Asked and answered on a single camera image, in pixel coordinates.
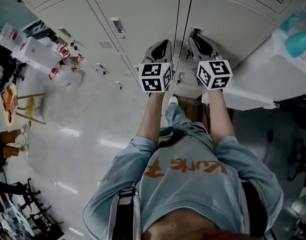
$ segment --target metal handle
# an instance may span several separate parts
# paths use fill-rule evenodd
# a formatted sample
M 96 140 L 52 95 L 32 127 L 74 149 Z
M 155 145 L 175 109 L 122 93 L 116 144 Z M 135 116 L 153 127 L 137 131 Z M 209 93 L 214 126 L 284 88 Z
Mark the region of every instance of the metal handle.
M 106 70 L 106 68 L 101 63 L 96 63 L 101 69 Z
M 63 28 L 62 26 L 58 27 L 57 29 L 60 30 L 68 38 L 70 38 L 70 39 L 73 38 L 73 36 L 65 28 Z
M 121 82 L 118 82 L 118 81 L 117 81 L 116 83 L 119 85 L 119 89 L 122 90 L 122 89 L 123 89 L 123 86 L 122 86 Z
M 126 36 L 126 31 L 123 27 L 123 24 L 122 24 L 120 18 L 114 17 L 114 18 L 110 18 L 109 20 L 114 23 L 114 26 L 116 27 L 116 30 L 117 30 L 118 34 L 120 35 L 120 37 L 122 39 L 124 39 L 125 36 Z

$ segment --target black strap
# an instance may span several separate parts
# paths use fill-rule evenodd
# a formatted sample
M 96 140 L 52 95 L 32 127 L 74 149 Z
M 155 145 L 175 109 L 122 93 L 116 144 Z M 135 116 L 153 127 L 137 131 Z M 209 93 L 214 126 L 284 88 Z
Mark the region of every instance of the black strap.
M 112 240 L 133 240 L 133 215 L 135 188 L 120 191 L 119 198 L 131 197 L 130 202 L 119 204 L 116 211 Z
M 257 189 L 250 182 L 242 182 L 247 200 L 250 235 L 255 238 L 261 238 L 267 228 L 266 209 L 259 198 Z

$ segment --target light blue sweatshirt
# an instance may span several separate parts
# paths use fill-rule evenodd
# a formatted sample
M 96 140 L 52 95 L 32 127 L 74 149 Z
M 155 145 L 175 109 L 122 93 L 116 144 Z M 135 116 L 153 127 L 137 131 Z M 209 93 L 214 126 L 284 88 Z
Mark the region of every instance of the light blue sweatshirt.
M 214 152 L 201 123 L 182 121 L 161 131 L 158 148 L 137 136 L 116 156 L 83 212 L 84 223 L 95 239 L 105 240 L 112 198 L 136 186 L 142 233 L 178 208 L 194 209 L 220 229 L 247 233 L 241 180 L 256 187 L 269 229 L 283 203 L 275 175 L 235 137 L 224 138 Z

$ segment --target wall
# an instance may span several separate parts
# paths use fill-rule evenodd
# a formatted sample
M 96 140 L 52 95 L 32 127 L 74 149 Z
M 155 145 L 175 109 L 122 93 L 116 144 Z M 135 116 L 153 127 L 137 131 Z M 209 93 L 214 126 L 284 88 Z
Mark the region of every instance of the wall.
M 0 30 L 5 23 L 21 29 L 36 19 L 37 17 L 22 3 L 15 0 L 0 0 Z

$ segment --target pants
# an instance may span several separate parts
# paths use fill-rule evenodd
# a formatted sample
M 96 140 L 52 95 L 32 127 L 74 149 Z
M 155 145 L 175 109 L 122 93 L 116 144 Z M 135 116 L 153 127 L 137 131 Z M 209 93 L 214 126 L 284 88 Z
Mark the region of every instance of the pants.
M 14 143 L 15 139 L 21 134 L 21 130 L 13 130 L 13 131 L 4 131 L 1 132 L 1 140 L 2 140 L 2 146 L 3 146 L 3 157 L 5 159 L 10 158 L 11 156 L 18 156 L 19 148 L 18 147 L 10 147 L 6 144 Z
M 168 126 L 174 126 L 178 123 L 191 123 L 186 116 L 184 111 L 175 103 L 170 103 L 165 112 L 165 117 Z

